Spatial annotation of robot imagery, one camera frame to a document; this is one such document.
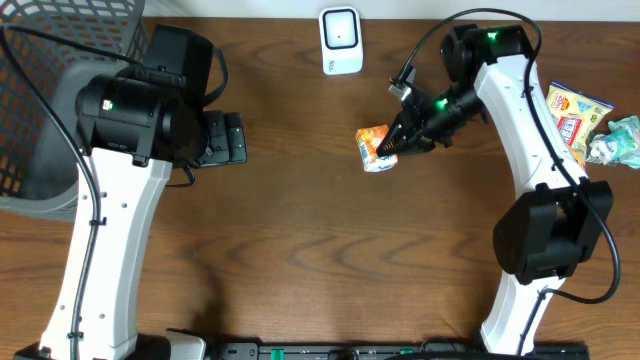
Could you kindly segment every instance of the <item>cable clip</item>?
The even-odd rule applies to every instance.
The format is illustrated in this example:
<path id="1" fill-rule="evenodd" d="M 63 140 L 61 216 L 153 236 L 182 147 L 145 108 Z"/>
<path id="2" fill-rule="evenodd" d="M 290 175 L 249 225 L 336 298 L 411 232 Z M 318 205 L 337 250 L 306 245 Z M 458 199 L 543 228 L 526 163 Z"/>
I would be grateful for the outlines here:
<path id="1" fill-rule="evenodd" d="M 107 225 L 106 217 L 103 217 L 102 221 L 89 220 L 89 226 L 101 226 L 101 225 Z"/>
<path id="2" fill-rule="evenodd" d="M 67 339 L 73 339 L 73 338 L 78 338 L 80 340 L 84 339 L 84 332 L 82 331 L 78 331 L 78 332 L 70 332 L 67 334 Z"/>
<path id="3" fill-rule="evenodd" d="M 538 290 L 538 297 L 542 298 L 542 300 L 547 300 L 548 291 L 545 291 L 545 290 L 547 290 L 546 287 L 544 289 L 542 289 L 542 290 Z"/>
<path id="4" fill-rule="evenodd" d="M 527 89 L 522 89 L 522 95 L 520 96 L 521 98 L 524 98 L 524 93 L 527 92 L 532 92 L 533 91 L 533 86 L 529 85 L 529 87 Z"/>
<path id="5" fill-rule="evenodd" d="M 564 164 L 564 159 L 558 159 L 558 161 L 554 161 L 553 165 L 551 166 L 551 171 L 556 171 L 556 169 L 559 166 L 563 166 Z"/>

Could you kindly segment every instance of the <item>green led light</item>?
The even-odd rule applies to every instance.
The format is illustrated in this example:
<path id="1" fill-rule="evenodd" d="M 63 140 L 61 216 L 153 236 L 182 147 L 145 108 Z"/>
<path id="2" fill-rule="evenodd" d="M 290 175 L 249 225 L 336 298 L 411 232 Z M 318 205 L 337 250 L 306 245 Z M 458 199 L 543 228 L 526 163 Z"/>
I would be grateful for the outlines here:
<path id="1" fill-rule="evenodd" d="M 444 109 L 448 103 L 449 103 L 449 100 L 447 100 L 446 98 L 440 101 L 436 101 L 436 105 L 440 108 L 440 110 Z"/>
<path id="2" fill-rule="evenodd" d="M 111 100 L 102 101 L 102 110 L 109 111 L 113 109 L 113 102 Z"/>

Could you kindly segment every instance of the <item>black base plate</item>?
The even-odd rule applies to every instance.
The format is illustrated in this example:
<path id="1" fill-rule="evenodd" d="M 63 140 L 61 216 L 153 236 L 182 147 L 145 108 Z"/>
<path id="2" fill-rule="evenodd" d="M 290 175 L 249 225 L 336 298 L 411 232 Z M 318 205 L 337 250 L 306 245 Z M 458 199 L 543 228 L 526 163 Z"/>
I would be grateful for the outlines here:
<path id="1" fill-rule="evenodd" d="M 339 344 L 339 345 L 262 345 L 257 343 L 219 343 L 208 348 L 211 360 L 386 360 L 402 354 L 421 352 L 429 355 L 438 354 L 440 359 L 455 359 L 452 353 L 464 353 L 465 359 L 492 359 L 493 354 L 487 354 L 463 341 L 440 342 L 428 340 L 422 345 L 417 344 Z M 589 350 L 584 345 L 536 345 L 534 354 L 523 359 L 540 360 L 590 360 Z M 44 354 L 39 353 L 38 343 L 35 343 L 14 356 L 14 360 L 38 359 Z M 166 339 L 156 336 L 139 335 L 136 351 L 127 360 L 154 359 L 168 360 L 170 346 Z"/>

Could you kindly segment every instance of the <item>orange snack package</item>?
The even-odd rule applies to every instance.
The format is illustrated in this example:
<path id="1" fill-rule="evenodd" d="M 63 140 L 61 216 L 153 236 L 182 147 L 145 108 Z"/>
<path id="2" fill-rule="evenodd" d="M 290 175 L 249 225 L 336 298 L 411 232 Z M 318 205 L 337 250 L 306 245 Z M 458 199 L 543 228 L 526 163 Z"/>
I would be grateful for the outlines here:
<path id="1" fill-rule="evenodd" d="M 379 172 L 387 169 L 391 169 L 398 163 L 398 156 L 383 156 L 378 157 L 376 149 L 389 132 L 387 125 L 376 126 L 367 129 L 358 129 L 356 132 L 356 141 L 358 142 L 358 148 L 360 149 L 360 155 L 362 155 L 362 163 L 364 164 L 364 171 L 366 172 Z"/>

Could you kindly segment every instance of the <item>black bracket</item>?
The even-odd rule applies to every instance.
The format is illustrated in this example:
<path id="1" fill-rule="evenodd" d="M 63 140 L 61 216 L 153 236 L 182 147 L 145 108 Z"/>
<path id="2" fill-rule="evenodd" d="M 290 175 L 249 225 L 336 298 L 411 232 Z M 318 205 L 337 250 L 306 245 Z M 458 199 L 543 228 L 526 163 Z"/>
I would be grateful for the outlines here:
<path id="1" fill-rule="evenodd" d="M 206 111 L 204 121 L 209 131 L 209 146 L 198 159 L 201 168 L 247 162 L 247 144 L 239 113 Z"/>

